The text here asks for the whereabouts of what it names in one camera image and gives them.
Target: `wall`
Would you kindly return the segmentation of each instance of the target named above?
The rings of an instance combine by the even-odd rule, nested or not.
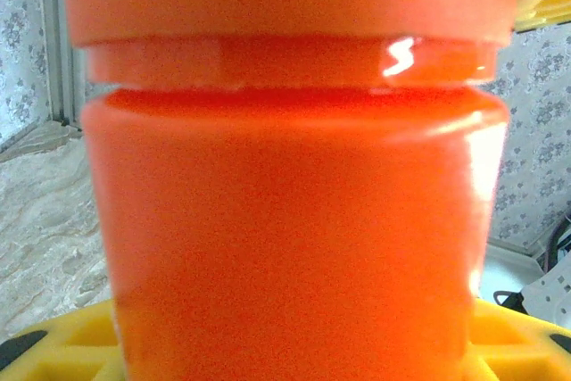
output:
[[[484,88],[511,110],[491,239],[532,251],[571,208],[571,24],[515,35]]]
[[[41,0],[0,0],[0,152],[49,114]]]

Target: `wallpaper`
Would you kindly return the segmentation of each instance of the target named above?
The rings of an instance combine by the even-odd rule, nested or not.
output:
[[[0,152],[49,114],[41,0],[0,0]]]
[[[511,111],[491,239],[531,249],[571,208],[571,24],[514,35],[484,89]]]

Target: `orange cylinder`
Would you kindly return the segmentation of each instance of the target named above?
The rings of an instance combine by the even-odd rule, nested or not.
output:
[[[507,113],[467,87],[83,114],[133,381],[460,381]]]

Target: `marble countertop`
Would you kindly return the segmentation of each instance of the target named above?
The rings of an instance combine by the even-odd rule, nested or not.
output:
[[[83,139],[47,122],[0,153],[0,343],[110,297]]]

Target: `orange container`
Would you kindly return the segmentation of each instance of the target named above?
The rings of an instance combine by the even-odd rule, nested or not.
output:
[[[66,4],[131,381],[461,381],[516,0]]]
[[[506,121],[465,87],[93,101],[130,379],[460,381]]]

